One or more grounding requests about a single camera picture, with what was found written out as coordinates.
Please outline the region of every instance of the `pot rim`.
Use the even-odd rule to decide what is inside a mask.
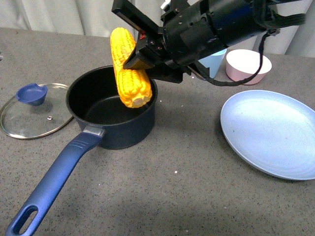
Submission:
[[[78,77],[68,88],[68,91],[66,93],[66,105],[67,105],[67,108],[69,110],[69,112],[73,115],[74,118],[80,120],[81,122],[84,122],[86,123],[87,125],[89,126],[92,126],[92,127],[99,127],[99,128],[104,128],[104,127],[113,127],[113,126],[117,126],[117,125],[122,125],[122,124],[126,124],[126,123],[129,123],[135,119],[139,119],[140,117],[144,116],[147,112],[149,112],[151,109],[154,108],[155,104],[156,104],[156,101],[157,101],[157,98],[158,98],[158,86],[156,84],[156,82],[153,80],[153,79],[150,79],[150,82],[151,82],[151,85],[154,86],[155,88],[155,93],[153,94],[154,95],[154,98],[153,98],[153,101],[151,102],[151,104],[149,105],[149,107],[143,112],[141,113],[140,115],[134,117],[133,119],[130,119],[130,120],[127,120],[127,121],[124,121],[124,122],[120,122],[120,123],[115,123],[115,124],[97,124],[97,123],[92,123],[92,122],[89,122],[89,121],[86,121],[80,117],[78,117],[74,112],[73,110],[71,109],[70,105],[69,105],[69,94],[71,93],[71,90],[72,88],[77,84],[78,81],[80,81],[83,77],[87,76],[88,74],[96,71],[96,70],[100,70],[100,69],[104,69],[104,68],[113,68],[114,67],[112,65],[106,65],[106,66],[101,66],[101,67],[98,67],[98,68],[95,68],[93,70],[90,70],[86,73],[84,73],[83,75],[81,75],[80,77]]]

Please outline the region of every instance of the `black cooking pot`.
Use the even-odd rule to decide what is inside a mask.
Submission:
[[[78,78],[66,96],[67,107],[82,132],[60,153],[43,179],[26,200],[6,230],[6,236],[31,236],[35,233],[80,158],[99,145],[107,149],[127,148],[142,141],[152,130],[158,88],[150,80],[152,98],[141,108],[127,108],[118,96],[114,69],[105,66]],[[27,229],[20,230],[36,216]]]

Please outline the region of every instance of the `speckled countertop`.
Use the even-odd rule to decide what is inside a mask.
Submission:
[[[70,85],[111,64],[101,37],[1,28],[0,51],[1,107],[26,84]],[[220,88],[188,75],[179,85],[157,81],[150,135],[127,149],[85,154],[35,235],[313,235],[315,181],[256,170],[222,134],[221,108],[243,90],[276,91],[315,108],[315,59],[267,57],[273,68],[254,86]],[[217,79],[227,79],[224,64]],[[79,132],[74,120],[30,141],[0,132],[0,235]]]

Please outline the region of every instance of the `glass lid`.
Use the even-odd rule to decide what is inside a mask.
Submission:
[[[21,88],[0,110],[0,128],[16,139],[52,134],[72,119],[66,106],[67,85],[30,84]]]

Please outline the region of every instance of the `yellow corn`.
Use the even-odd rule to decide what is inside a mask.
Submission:
[[[139,108],[152,97],[151,84],[145,70],[124,69],[136,43],[130,32],[116,28],[110,35],[110,46],[120,100],[129,108]]]

